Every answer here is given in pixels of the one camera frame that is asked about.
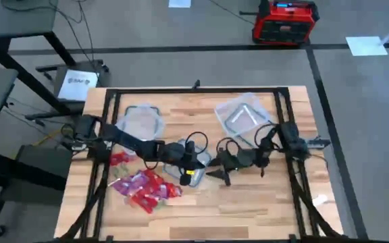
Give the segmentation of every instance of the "clear plastic container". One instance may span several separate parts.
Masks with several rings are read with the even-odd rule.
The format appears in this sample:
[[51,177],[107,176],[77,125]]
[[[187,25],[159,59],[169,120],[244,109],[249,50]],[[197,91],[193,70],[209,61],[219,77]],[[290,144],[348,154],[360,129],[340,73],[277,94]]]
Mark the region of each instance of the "clear plastic container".
[[[185,145],[186,140],[185,139],[180,139],[178,141],[179,144]],[[203,148],[199,148],[198,146],[194,147],[194,150],[196,152],[200,152]],[[207,150],[203,151],[202,153],[197,155],[197,159],[205,165],[205,167],[208,167],[209,162],[211,162],[211,155],[208,153]],[[181,172],[180,169],[175,166],[175,165],[169,165],[165,164],[163,166],[163,171],[170,174],[173,178],[180,179],[181,177]],[[194,175],[192,175],[192,180],[188,186],[191,187],[197,187],[199,183],[202,180],[203,174],[205,173],[205,169],[197,169],[194,171]]]
[[[157,107],[141,104],[127,107],[124,116],[118,118],[116,126],[135,138],[147,141],[159,137],[165,124]],[[129,155],[136,154],[128,148],[124,148],[124,150]]]
[[233,138],[266,124],[271,117],[251,92],[217,105],[214,111],[223,129]]

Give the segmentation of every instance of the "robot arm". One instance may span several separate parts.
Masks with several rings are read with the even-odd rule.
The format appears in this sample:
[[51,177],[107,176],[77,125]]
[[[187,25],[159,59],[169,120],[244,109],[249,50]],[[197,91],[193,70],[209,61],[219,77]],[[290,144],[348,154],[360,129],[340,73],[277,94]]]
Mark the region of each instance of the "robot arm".
[[[97,122],[101,124],[101,136],[95,137],[94,127]],[[130,149],[145,162],[158,162],[175,165],[182,173],[180,184],[187,186],[191,181],[192,171],[203,169],[205,166],[197,159],[195,143],[186,142],[185,146],[177,142],[166,144],[162,140],[142,141],[130,134],[121,131],[114,125],[101,122],[99,117],[83,115],[74,130],[74,139],[88,143],[95,147],[100,142],[112,142]]]

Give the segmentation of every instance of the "black floor stripe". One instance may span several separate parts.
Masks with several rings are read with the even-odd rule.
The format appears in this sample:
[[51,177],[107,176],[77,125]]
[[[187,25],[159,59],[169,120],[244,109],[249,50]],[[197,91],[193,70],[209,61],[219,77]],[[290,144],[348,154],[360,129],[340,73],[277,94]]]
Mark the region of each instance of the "black floor stripe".
[[[347,44],[312,44],[313,50],[341,50],[349,49]],[[205,45],[187,47],[115,47],[115,48],[95,48],[97,54],[118,54],[118,53],[175,53],[191,51],[267,51],[267,50],[296,50],[304,49],[305,45],[296,46],[271,46],[271,45]],[[70,54],[82,54],[81,49],[68,49]],[[91,53],[90,49],[85,49],[85,53]],[[53,49],[42,50],[13,50],[10,55],[56,55]]]
[[325,88],[323,87],[321,74],[319,73],[319,67],[317,66],[315,54],[313,52],[313,48],[311,48],[311,45],[308,45],[306,47],[306,52],[307,52],[307,58],[309,59],[311,72],[315,80],[317,94],[319,95],[319,99],[321,101],[323,115],[327,122],[328,132],[330,134],[334,155],[337,160],[339,174],[342,179],[344,193],[346,195],[346,199],[349,204],[349,209],[351,210],[351,217],[353,219],[355,231],[359,239],[368,239],[367,230],[365,229],[365,225],[363,221],[363,216],[361,215],[361,211],[358,206],[357,197],[355,195],[351,177],[349,175],[349,170],[346,165],[346,160],[344,158],[342,145],[338,137],[336,124],[334,123],[334,118],[331,112],[330,104],[328,102]]

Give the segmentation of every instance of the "red power station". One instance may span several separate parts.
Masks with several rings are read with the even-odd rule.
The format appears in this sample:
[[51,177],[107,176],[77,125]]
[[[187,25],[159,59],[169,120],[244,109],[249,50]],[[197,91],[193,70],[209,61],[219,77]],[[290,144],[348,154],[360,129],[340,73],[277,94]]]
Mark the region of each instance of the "red power station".
[[253,42],[273,45],[303,44],[318,19],[314,2],[262,0],[253,28]]

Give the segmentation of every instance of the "concrete floor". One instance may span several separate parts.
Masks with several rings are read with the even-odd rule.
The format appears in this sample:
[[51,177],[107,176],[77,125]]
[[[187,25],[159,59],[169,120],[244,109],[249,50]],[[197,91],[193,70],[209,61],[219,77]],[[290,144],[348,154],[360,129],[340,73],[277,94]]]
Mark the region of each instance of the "concrete floor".
[[[256,11],[259,0],[216,0],[229,10]],[[383,36],[389,31],[389,1],[315,1],[321,20],[311,35],[316,44],[342,44],[346,36]],[[95,48],[156,47],[187,45],[251,44],[252,26],[208,0],[193,0],[190,9],[168,9],[166,0],[88,0],[83,3]],[[75,3],[60,1],[59,8],[77,18]],[[89,47],[84,24],[75,25],[85,48]],[[57,16],[54,31],[69,49],[78,46],[66,24]],[[43,37],[19,38],[11,50],[51,49]],[[84,61],[83,55],[73,55]],[[351,174],[367,233],[371,239],[389,240],[389,55],[353,57],[349,50],[315,51],[332,109],[346,163]],[[61,63],[56,55],[14,55],[14,58],[44,85],[52,83],[34,67]],[[111,70],[110,86],[203,86],[305,85],[308,88],[319,135],[328,130],[304,50],[207,51],[183,53],[97,54]],[[11,96],[39,109],[49,106],[21,82]],[[35,110],[18,104],[20,113]],[[58,129],[49,124],[43,132]],[[43,135],[20,121],[0,115],[0,153],[12,157],[21,144]],[[50,141],[46,146],[53,146]],[[344,230],[352,236],[352,225],[331,150],[330,175]],[[52,238],[58,206],[9,203],[0,223],[8,226],[0,242],[33,242]]]

